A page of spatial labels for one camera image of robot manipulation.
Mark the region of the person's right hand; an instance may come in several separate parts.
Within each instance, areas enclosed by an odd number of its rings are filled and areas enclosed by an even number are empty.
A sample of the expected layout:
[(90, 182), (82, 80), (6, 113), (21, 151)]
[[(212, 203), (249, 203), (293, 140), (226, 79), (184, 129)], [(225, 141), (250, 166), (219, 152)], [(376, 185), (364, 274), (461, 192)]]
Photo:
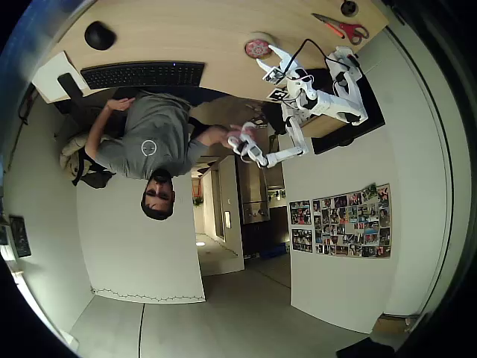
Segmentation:
[(238, 139), (245, 131), (246, 128), (244, 125), (231, 125), (230, 128), (218, 126), (218, 143), (222, 144), (225, 148), (232, 149), (233, 147), (229, 143), (229, 138), (234, 137)]

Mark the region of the person's left hand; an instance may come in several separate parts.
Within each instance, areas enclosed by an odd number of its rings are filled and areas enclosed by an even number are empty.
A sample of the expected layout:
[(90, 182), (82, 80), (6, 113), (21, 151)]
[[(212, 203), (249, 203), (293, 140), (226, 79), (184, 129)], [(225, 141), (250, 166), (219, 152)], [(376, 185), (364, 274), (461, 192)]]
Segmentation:
[(105, 107), (109, 110), (125, 111), (135, 100), (135, 98), (110, 99), (107, 101)]

